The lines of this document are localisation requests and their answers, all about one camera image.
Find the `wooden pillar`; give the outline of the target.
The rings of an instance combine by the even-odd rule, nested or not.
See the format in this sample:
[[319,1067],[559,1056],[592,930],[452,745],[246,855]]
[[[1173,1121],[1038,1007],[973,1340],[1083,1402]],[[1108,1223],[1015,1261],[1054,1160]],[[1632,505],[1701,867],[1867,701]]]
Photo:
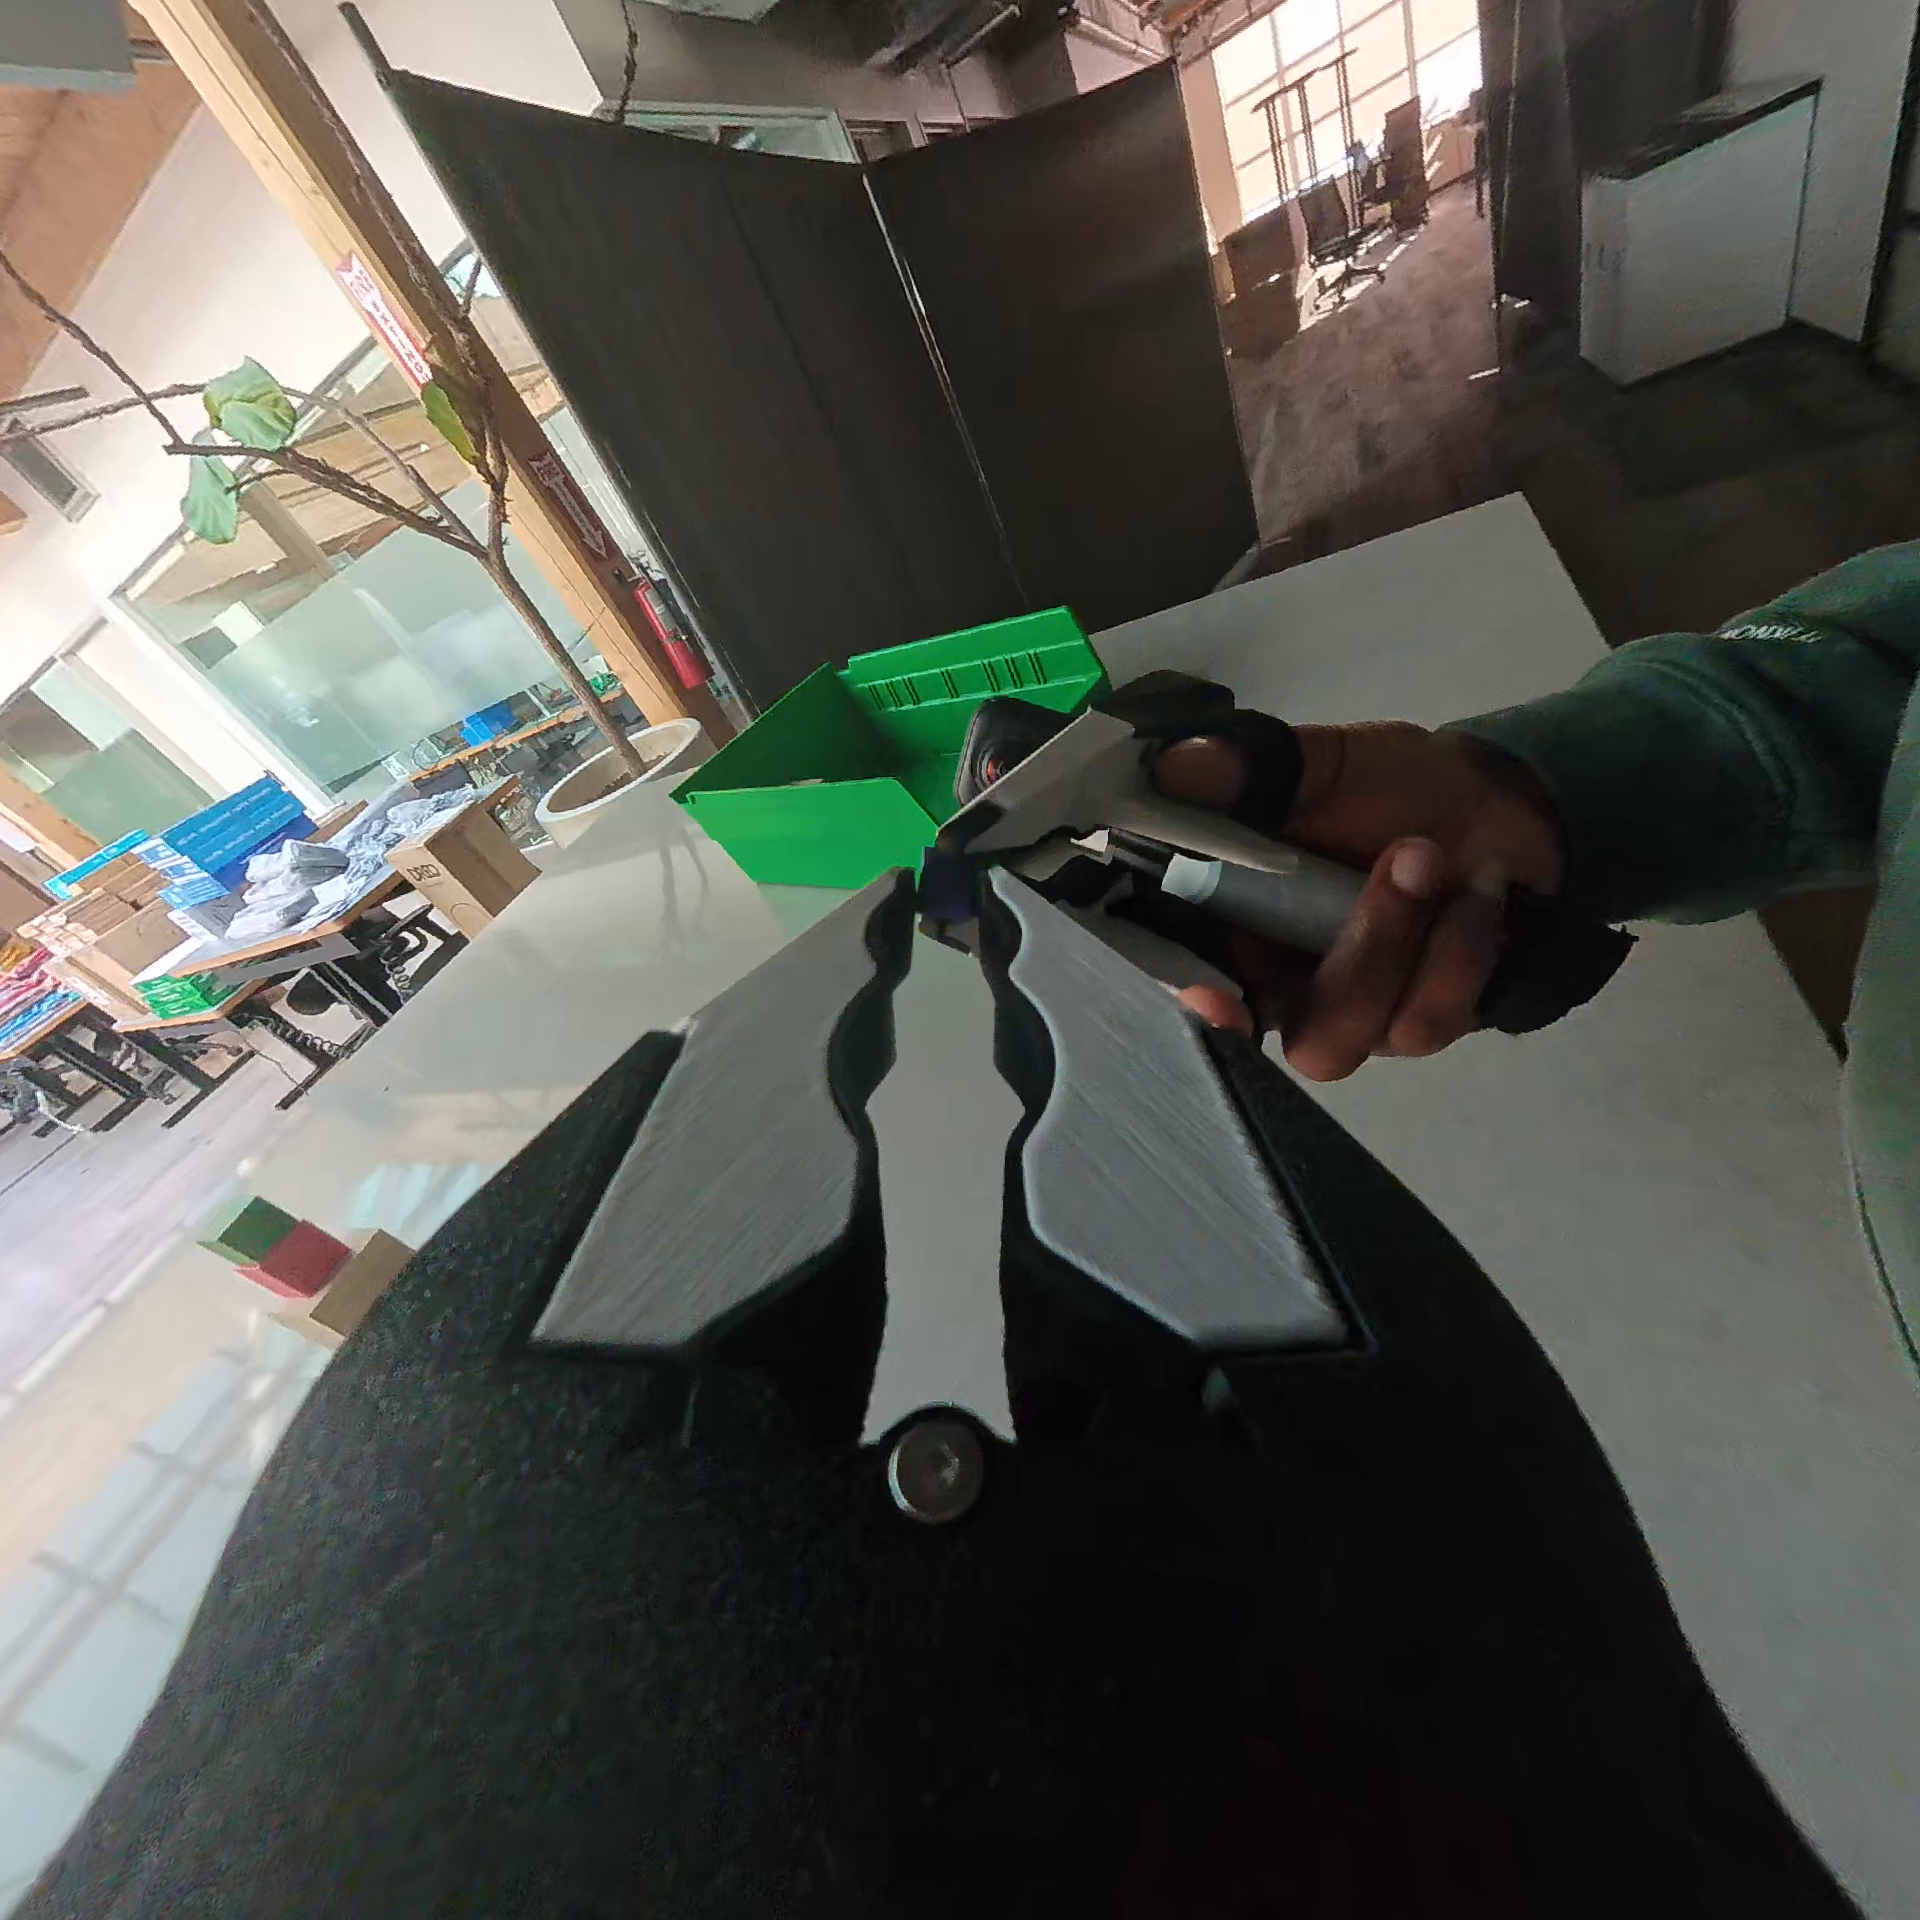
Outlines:
[[272,3],[164,2],[136,11],[403,378],[415,393],[444,396],[447,423],[457,427],[450,448],[476,457],[479,532],[408,464],[398,471],[423,511],[367,487],[372,508],[487,576],[621,763],[635,766],[631,745],[519,584],[509,536],[647,723],[691,721],[713,745],[729,742],[734,729],[725,706],[710,687],[681,683],[592,502]]

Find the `wooden table with clutter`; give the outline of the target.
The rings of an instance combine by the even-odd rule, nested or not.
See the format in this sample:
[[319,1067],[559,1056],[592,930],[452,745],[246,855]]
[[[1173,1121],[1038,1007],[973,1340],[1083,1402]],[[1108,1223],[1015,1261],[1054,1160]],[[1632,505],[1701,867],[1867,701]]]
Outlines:
[[[286,1113],[381,1026],[395,1021],[462,947],[466,937],[438,908],[415,887],[387,880],[333,919],[254,947],[164,962],[155,984],[207,973],[213,1002],[173,1014],[147,1012],[112,1026],[136,1053],[189,1081],[192,1102],[202,1102],[228,1075],[187,1071],[178,1055],[187,1040],[236,1043],[240,1064],[266,1060],[275,1068],[290,1068],[299,1063],[304,1071],[293,1075],[288,1090],[275,1099],[275,1109]],[[325,1040],[283,1009],[286,986],[302,979],[312,984],[328,1005],[352,1017],[349,1038]]]

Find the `thin metal pole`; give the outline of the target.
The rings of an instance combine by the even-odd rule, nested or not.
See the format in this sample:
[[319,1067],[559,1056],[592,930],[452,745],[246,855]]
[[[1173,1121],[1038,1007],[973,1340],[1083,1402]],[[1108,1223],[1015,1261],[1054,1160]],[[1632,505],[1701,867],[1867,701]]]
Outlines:
[[511,564],[511,459],[498,396],[513,394],[513,386],[491,363],[464,310],[450,324],[447,348],[419,349],[423,369],[412,376],[412,407],[447,452],[472,474],[481,492],[476,515],[460,512],[450,492],[435,484],[372,415],[348,403],[342,386],[296,393],[247,358],[204,382],[148,389],[78,319],[56,310],[13,259],[4,258],[1,269],[18,299],[117,384],[108,401],[93,401],[85,389],[5,401],[4,448],[44,444],[100,420],[136,415],[150,420],[162,450],[180,462],[180,522],[202,546],[230,546],[246,517],[266,520],[280,506],[272,490],[273,476],[290,476],[305,492],[348,506],[360,532],[406,528],[458,554],[515,614],[616,763],[631,778],[640,777],[637,752],[626,742],[611,708]]

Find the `green plastic bin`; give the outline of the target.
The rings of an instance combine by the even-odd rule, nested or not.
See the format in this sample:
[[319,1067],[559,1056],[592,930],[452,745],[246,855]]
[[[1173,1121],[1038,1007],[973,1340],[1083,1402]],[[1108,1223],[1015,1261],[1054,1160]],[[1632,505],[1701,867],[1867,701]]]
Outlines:
[[1104,667],[1064,607],[1021,614],[822,665],[675,793],[752,881],[854,891],[917,867],[957,811],[976,708],[1015,697],[1072,717]]

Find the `stack of flat cardboard boxes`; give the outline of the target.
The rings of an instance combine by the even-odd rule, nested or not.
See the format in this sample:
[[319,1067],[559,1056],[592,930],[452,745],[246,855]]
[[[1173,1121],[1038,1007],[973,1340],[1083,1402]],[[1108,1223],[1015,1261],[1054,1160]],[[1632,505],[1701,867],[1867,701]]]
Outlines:
[[161,898],[167,878],[133,852],[81,878],[81,891],[60,899],[36,922],[33,937],[52,955],[127,976],[147,970],[187,933]]

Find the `pile of grey bagged clothes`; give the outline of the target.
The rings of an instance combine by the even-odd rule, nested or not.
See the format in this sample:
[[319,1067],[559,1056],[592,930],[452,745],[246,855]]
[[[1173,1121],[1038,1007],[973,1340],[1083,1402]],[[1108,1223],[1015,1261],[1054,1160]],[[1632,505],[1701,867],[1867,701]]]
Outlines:
[[228,937],[262,942],[338,914],[395,872],[388,852],[426,833],[457,804],[454,794],[421,797],[395,787],[330,834],[252,853]]

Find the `printed cardboard box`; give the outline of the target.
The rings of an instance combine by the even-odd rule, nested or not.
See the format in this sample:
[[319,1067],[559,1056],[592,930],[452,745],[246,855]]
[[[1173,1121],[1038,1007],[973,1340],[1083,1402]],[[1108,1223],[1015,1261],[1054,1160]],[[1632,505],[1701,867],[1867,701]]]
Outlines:
[[395,873],[462,937],[474,940],[537,880],[484,803],[464,807],[387,852]]

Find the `red wooden cube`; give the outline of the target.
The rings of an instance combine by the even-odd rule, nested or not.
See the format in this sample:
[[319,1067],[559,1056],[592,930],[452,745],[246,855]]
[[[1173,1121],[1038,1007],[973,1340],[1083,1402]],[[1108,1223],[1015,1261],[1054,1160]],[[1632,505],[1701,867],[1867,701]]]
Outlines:
[[240,1278],[278,1300],[312,1300],[348,1263],[352,1247],[312,1221],[286,1219],[283,1232],[238,1263]]

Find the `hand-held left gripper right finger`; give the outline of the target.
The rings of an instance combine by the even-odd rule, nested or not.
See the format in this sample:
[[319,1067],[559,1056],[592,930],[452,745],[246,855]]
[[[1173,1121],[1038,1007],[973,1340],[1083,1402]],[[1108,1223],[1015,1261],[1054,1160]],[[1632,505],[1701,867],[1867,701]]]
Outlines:
[[1347,1357],[1347,1297],[1216,1033],[1026,881],[996,873],[978,903],[994,1064],[1021,1099],[1000,1271],[1017,1438],[1165,1429],[1243,1365]]

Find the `person's right forearm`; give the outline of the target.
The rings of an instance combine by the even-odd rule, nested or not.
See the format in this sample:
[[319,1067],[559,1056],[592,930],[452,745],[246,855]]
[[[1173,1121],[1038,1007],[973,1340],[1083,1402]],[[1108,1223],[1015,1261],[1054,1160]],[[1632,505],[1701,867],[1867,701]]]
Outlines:
[[1709,922],[1853,881],[1893,903],[1916,889],[1916,665],[1908,542],[1452,731],[1539,785],[1568,891],[1601,919]]

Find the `red fire extinguisher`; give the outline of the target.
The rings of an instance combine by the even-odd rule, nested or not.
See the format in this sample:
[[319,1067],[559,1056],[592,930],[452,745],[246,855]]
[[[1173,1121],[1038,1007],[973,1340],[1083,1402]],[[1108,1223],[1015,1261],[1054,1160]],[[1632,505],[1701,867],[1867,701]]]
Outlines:
[[631,595],[643,616],[645,625],[655,636],[660,650],[667,657],[678,681],[684,687],[710,683],[710,661],[699,640],[694,640],[684,627],[678,603],[671,599],[663,584],[651,580],[643,572],[635,573],[631,581]]

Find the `large plain wooden cube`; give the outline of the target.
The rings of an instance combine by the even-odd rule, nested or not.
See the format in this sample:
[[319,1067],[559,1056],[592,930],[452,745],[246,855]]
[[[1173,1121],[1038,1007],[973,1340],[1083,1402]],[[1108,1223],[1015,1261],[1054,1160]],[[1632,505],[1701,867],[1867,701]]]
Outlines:
[[395,1285],[415,1251],[410,1244],[385,1229],[352,1235],[346,1261],[305,1308],[305,1329],[332,1351],[342,1346]]

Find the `white cabinet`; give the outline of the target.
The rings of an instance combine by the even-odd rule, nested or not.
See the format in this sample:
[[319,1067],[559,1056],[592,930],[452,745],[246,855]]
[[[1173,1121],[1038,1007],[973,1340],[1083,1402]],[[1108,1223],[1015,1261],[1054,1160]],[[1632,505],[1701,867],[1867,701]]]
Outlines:
[[1578,353],[1620,389],[1776,332],[1822,83],[1682,109],[1580,185]]

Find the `stack of folded clothes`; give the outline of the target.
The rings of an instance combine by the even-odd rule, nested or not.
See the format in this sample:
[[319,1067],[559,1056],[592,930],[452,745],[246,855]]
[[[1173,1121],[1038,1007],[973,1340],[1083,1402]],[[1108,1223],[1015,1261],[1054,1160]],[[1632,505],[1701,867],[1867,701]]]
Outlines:
[[52,971],[47,947],[19,935],[1,944],[1,1045],[55,1021],[78,1002],[78,993]]

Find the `black fabric room divider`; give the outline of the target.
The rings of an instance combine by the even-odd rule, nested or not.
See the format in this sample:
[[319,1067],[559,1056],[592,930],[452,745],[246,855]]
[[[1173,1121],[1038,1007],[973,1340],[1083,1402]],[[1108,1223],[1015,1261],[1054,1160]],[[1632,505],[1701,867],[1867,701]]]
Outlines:
[[1172,60],[1072,3],[371,3],[383,86],[748,703],[1257,548]]

